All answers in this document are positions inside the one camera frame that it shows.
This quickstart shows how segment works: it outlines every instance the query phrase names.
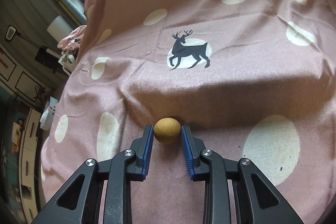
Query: deer body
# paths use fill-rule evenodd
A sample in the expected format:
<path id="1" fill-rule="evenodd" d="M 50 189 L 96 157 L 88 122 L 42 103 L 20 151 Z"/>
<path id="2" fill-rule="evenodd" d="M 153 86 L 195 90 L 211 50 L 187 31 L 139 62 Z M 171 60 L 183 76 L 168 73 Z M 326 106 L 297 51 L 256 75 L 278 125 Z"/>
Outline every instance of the deer body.
<path id="1" fill-rule="evenodd" d="M 210 60 L 206 56 L 206 53 L 205 53 L 208 43 L 205 43 L 203 45 L 196 45 L 196 46 L 184 46 L 183 44 L 185 44 L 185 38 L 191 35 L 193 31 L 190 30 L 190 31 L 184 31 L 184 32 L 185 34 L 183 34 L 182 37 L 179 37 L 179 34 L 181 32 L 177 32 L 176 34 L 172 35 L 172 37 L 176 39 L 176 41 L 171 51 L 173 56 L 169 58 L 169 61 L 170 61 L 170 65 L 174 67 L 173 60 L 177 58 L 177 64 L 171 70 L 176 69 L 180 65 L 182 57 L 187 57 L 190 55 L 196 60 L 196 62 L 188 69 L 195 67 L 198 64 L 198 62 L 202 60 L 200 56 L 203 57 L 207 61 L 205 68 L 209 67 Z"/>

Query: round object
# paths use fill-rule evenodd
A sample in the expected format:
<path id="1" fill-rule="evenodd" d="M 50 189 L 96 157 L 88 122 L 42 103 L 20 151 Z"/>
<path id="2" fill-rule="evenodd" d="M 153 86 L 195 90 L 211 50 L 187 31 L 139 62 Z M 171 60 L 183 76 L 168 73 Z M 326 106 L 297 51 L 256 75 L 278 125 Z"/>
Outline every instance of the round object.
<path id="1" fill-rule="evenodd" d="M 205 156 L 211 156 L 212 155 L 212 151 L 210 149 L 204 149 L 202 151 L 203 155 Z"/>
<path id="2" fill-rule="evenodd" d="M 132 156 L 133 153 L 134 153 L 134 152 L 133 152 L 132 149 L 127 149 L 127 150 L 124 151 L 124 155 L 125 155 L 125 156 Z"/>
<path id="3" fill-rule="evenodd" d="M 251 161 L 250 161 L 249 159 L 247 159 L 247 158 L 242 158 L 242 159 L 241 159 L 241 163 L 242 163 L 243 165 L 250 165 L 250 164 L 251 164 Z"/>
<path id="4" fill-rule="evenodd" d="M 94 160 L 94 159 L 88 159 L 88 160 L 85 162 L 85 164 L 86 164 L 87 166 L 92 166 L 92 165 L 95 164 L 95 160 Z"/>
<path id="5" fill-rule="evenodd" d="M 163 118 L 154 126 L 155 138 L 164 144 L 170 144 L 177 140 L 181 134 L 180 123 L 173 118 Z"/>

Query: dresser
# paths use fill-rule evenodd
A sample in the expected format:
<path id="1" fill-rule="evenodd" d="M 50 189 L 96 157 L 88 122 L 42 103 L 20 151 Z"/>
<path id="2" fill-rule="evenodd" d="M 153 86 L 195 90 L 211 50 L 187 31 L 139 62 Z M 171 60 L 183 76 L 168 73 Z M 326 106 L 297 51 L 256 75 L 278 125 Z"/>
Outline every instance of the dresser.
<path id="1" fill-rule="evenodd" d="M 36 196 L 38 193 L 38 178 L 35 177 L 36 157 L 39 158 L 39 151 L 36 151 L 38 144 L 37 131 L 41 114 L 34 109 L 30 109 L 26 120 L 25 129 L 22 133 L 19 154 L 19 183 L 20 195 L 23 211 L 30 224 L 38 213 Z"/>

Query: deer leg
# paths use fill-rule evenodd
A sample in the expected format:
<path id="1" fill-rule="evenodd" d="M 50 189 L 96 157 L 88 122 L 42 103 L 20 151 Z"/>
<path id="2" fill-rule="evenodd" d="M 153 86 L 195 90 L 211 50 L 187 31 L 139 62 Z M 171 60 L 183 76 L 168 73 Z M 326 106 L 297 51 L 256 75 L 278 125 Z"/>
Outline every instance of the deer leg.
<path id="1" fill-rule="evenodd" d="M 178 60 L 177 60 L 177 64 L 176 64 L 176 66 L 174 67 L 174 68 L 172 68 L 171 70 L 173 70 L 173 69 L 176 69 L 179 65 L 180 65 L 180 63 L 181 63 L 181 57 L 177 57 L 178 58 Z"/>
<path id="2" fill-rule="evenodd" d="M 195 58 L 196 59 L 196 62 L 191 66 L 191 67 L 189 67 L 188 69 L 191 69 L 191 68 L 193 68 L 193 67 L 195 67 L 197 64 L 198 64 L 198 62 L 200 62 L 201 61 L 201 58 L 200 58 L 200 56 L 199 55 L 196 55 L 196 54 L 192 54 L 192 56 L 193 56 L 193 58 Z"/>
<path id="3" fill-rule="evenodd" d="M 171 65 L 172 67 L 174 67 L 173 60 L 174 60 L 176 57 L 177 57 L 177 56 L 173 55 L 172 57 L 169 58 L 170 65 Z"/>
<path id="4" fill-rule="evenodd" d="M 201 56 L 207 61 L 207 64 L 205 65 L 204 68 L 209 67 L 210 66 L 210 59 L 205 54 L 201 54 Z"/>

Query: triangular cutout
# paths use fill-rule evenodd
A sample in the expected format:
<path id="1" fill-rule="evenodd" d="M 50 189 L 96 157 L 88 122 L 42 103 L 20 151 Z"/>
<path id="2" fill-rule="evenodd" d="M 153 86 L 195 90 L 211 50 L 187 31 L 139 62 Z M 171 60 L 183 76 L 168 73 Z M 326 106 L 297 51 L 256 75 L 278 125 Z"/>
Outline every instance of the triangular cutout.
<path id="1" fill-rule="evenodd" d="M 267 209 L 279 204 L 279 200 L 257 174 L 252 174 L 254 189 L 261 209 Z"/>
<path id="2" fill-rule="evenodd" d="M 57 206 L 75 210 L 77 207 L 79 195 L 81 193 L 85 176 L 83 174 L 76 177 L 71 185 L 64 191 L 64 193 L 56 201 Z"/>

